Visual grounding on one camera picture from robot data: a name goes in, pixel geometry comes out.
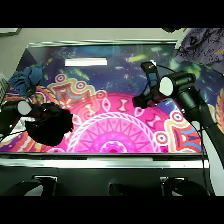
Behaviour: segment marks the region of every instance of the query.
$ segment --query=crumpled blue cloth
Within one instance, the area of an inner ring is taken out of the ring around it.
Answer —
[[[20,96],[28,97],[27,89],[29,87],[43,85],[44,83],[42,68],[41,64],[37,64],[26,67],[23,71],[16,71],[8,82]]]

